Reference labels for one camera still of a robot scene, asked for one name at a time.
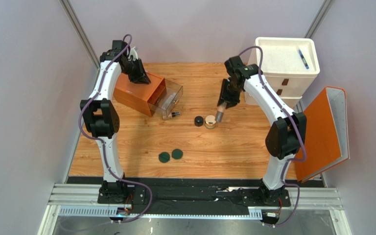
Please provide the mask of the beige bottle grey cap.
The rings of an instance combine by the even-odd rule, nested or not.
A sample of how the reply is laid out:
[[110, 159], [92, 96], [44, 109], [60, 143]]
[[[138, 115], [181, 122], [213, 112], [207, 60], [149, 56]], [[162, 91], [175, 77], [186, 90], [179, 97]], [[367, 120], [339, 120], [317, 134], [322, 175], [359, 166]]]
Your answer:
[[216, 116], [215, 116], [215, 121], [216, 122], [221, 122], [222, 121], [224, 113], [225, 113], [225, 110], [226, 110], [226, 107], [227, 107], [227, 103], [226, 102], [222, 102], [221, 104], [219, 104], [217, 106], [217, 113], [216, 113]]

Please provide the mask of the orange drawer box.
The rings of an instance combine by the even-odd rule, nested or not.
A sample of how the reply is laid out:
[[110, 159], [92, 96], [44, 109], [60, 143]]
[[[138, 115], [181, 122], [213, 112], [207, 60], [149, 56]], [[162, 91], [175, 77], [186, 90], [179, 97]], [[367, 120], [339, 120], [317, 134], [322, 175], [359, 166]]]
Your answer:
[[118, 103], [152, 117], [154, 104], [165, 91], [165, 78], [156, 73], [147, 73], [150, 84], [135, 84], [121, 74], [116, 82], [113, 96]]

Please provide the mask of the clear top drawer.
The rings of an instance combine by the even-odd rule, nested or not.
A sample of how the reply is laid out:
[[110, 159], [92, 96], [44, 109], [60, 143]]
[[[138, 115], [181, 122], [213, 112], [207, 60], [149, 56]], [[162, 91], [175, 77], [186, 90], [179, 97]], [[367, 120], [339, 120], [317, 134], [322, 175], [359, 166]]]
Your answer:
[[183, 86], [164, 79], [148, 100], [150, 110], [161, 115], [163, 120], [176, 117], [173, 109], [178, 105], [183, 90]]

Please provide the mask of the gold lid cream jar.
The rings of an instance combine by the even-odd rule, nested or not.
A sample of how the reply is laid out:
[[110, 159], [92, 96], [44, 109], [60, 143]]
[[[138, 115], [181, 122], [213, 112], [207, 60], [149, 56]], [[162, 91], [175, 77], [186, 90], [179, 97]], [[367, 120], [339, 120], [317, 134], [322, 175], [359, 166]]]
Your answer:
[[204, 119], [204, 125], [208, 129], [213, 129], [217, 126], [217, 122], [215, 120], [215, 116], [213, 115], [208, 115]]

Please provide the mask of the clear glitter bottle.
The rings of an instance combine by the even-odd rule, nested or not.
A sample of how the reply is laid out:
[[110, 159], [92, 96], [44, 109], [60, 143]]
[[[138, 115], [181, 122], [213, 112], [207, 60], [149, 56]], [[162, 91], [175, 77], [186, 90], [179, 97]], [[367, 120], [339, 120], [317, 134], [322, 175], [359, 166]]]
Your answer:
[[163, 98], [159, 101], [158, 107], [167, 110], [170, 108], [171, 105], [175, 104], [178, 101], [176, 96], [168, 96], [167, 98]]

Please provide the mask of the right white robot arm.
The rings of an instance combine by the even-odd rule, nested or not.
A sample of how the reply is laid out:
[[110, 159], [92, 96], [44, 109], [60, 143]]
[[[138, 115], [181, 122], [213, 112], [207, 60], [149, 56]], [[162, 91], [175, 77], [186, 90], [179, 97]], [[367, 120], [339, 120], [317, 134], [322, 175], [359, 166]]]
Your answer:
[[252, 96], [271, 125], [265, 139], [270, 158], [261, 190], [279, 192], [285, 186], [290, 162], [304, 145], [306, 116], [294, 112], [280, 99], [258, 65], [246, 66], [239, 56], [229, 58], [224, 65], [229, 77], [222, 82], [215, 121], [221, 122], [225, 110], [240, 102], [241, 92]]

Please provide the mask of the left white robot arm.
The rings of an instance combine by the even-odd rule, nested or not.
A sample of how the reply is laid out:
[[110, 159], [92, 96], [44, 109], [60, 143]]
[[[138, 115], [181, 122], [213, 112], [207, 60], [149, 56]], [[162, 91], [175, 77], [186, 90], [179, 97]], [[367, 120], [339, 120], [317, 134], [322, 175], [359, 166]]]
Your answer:
[[128, 181], [124, 179], [119, 162], [117, 133], [120, 121], [111, 99], [122, 73], [131, 83], [151, 83], [136, 49], [124, 39], [114, 40], [111, 49], [100, 56], [100, 72], [94, 90], [88, 99], [80, 102], [78, 118], [81, 133], [97, 143], [102, 157], [104, 175], [100, 196], [118, 202], [128, 197]]

